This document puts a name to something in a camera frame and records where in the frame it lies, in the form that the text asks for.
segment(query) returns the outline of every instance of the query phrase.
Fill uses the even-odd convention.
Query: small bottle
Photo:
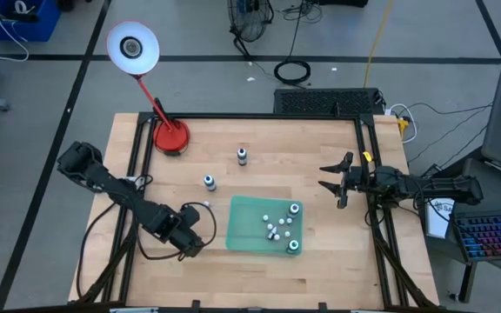
[[[300,210],[301,210],[301,208],[299,208],[299,205],[294,203],[294,204],[290,205],[289,210],[287,211],[287,216],[291,217],[291,218],[295,218],[295,216],[297,216],[297,214],[299,214]]]
[[[240,148],[237,150],[237,160],[239,161],[239,165],[244,166],[247,164],[247,150],[244,148]]]
[[[297,240],[291,240],[287,245],[287,253],[294,254],[299,249],[299,243]]]
[[[216,182],[214,182],[214,178],[210,175],[206,175],[204,177],[204,184],[208,188],[208,191],[216,190]]]

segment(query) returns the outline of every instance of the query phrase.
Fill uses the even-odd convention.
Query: blue bin
[[[38,16],[37,23],[13,22],[2,20],[5,29],[19,42],[20,37],[33,42],[46,42],[50,40],[51,33],[56,28],[57,20],[61,11],[57,7],[56,0],[23,0],[27,8],[36,5],[35,11]],[[0,15],[12,12],[15,8],[14,0],[0,0]],[[0,26],[0,40],[12,40],[5,34]]]

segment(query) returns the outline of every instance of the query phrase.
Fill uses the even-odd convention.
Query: green tray
[[[287,211],[294,203],[301,210],[293,218],[293,223],[280,225],[278,220],[287,218]],[[303,248],[303,210],[303,204],[295,200],[234,196],[231,198],[225,245],[229,250],[298,256]],[[270,218],[268,222],[263,221],[264,215]],[[268,223],[277,227],[277,233],[281,236],[278,241],[266,237],[270,232],[266,228]],[[286,230],[291,233],[289,237],[284,236]],[[299,242],[298,250],[291,254],[287,252],[290,240]]]

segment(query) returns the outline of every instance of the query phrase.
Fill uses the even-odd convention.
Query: black floor line
[[[496,26],[494,25],[494,22],[492,21],[491,14],[488,12],[488,9],[486,8],[483,0],[475,0],[475,2],[477,3],[478,9],[480,10],[480,14],[483,16],[484,23],[486,23],[488,31],[491,33],[491,37],[494,41],[494,44],[496,45],[496,49],[498,49],[498,53],[501,56],[501,38],[498,34]]]
[[[20,55],[0,55],[20,57]],[[253,56],[256,62],[282,62],[287,56]],[[294,56],[310,63],[367,63],[368,57]],[[84,55],[30,55],[30,61],[83,61]],[[91,61],[110,61],[107,55],[93,55]],[[159,62],[245,62],[243,56],[161,56]],[[500,57],[373,57],[373,63],[387,64],[501,64]]]
[[[28,212],[26,213],[26,217],[24,218],[24,223],[21,231],[18,234],[15,248],[13,249],[10,260],[7,263],[7,268],[5,270],[5,273],[3,274],[3,279],[0,283],[0,310],[3,310],[3,308],[5,307],[7,297],[9,296],[13,281],[15,280],[15,276],[17,275],[18,267],[21,263],[21,259],[23,258],[23,253],[30,238],[30,233],[32,232],[32,228],[34,227],[34,222],[36,221],[36,217],[40,209],[40,204],[42,203],[43,194],[45,193],[48,182],[50,181],[51,172],[53,171],[54,165],[56,163],[57,154],[59,153],[59,148],[61,147],[61,143],[63,142],[63,138],[65,136],[65,131],[67,130],[67,125],[69,124],[70,115],[75,108],[78,94],[83,85],[84,77],[86,76],[86,70],[88,69],[88,65],[90,63],[90,58],[92,56],[92,53],[94,52],[94,49],[96,48],[96,42],[100,35],[100,31],[102,30],[102,25],[104,24],[105,16],[107,15],[110,2],[111,0],[105,0],[104,4],[102,5],[102,9],[100,10],[100,15],[98,16],[98,19],[96,21],[96,26],[92,31],[92,36],[90,37],[88,47],[86,48],[86,52],[83,56],[83,62],[81,63],[80,69],[78,70],[77,78],[72,85],[67,104],[63,109],[63,114],[61,116],[61,120],[59,121],[59,125],[57,126],[56,135],[53,138],[53,142],[51,143],[50,152],[45,161],[45,165],[43,166],[42,174],[34,191],[34,196],[32,197]]]

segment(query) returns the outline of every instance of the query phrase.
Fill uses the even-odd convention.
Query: wooden table
[[[124,176],[136,128],[137,114],[117,114],[104,165]],[[377,265],[370,228],[364,223],[366,198],[349,192],[349,204],[336,208],[336,198],[317,184],[339,183],[341,176],[318,167],[339,163],[345,152],[359,151],[353,122],[301,120],[185,120],[190,127],[189,149],[180,157],[154,152],[150,174],[154,182],[145,198],[178,209],[189,201],[209,201],[217,219],[217,238],[197,257],[147,261],[137,250],[130,280],[128,305],[188,307],[192,300],[203,307],[265,307],[314,309],[326,302],[330,309],[382,309]],[[375,117],[382,162],[407,172],[403,145],[394,117]],[[367,147],[370,149],[368,134]],[[237,164],[237,148],[245,147],[249,164]],[[140,169],[139,153],[137,168]],[[203,185],[213,175],[217,191]],[[229,251],[225,235],[230,199],[234,195],[298,199],[304,204],[303,254],[297,257],[263,256]],[[95,196],[90,221],[110,199]],[[105,216],[87,242],[82,285],[86,291],[108,262],[118,209]],[[419,219],[410,212],[393,210],[402,264],[417,286],[434,303],[438,296],[424,245]],[[193,229],[207,241],[212,233],[208,213]],[[174,252],[141,231],[147,253]],[[393,271],[388,277],[395,282]],[[119,266],[114,294],[123,266]],[[70,298],[77,298],[74,288]],[[397,292],[392,292],[394,303]]]

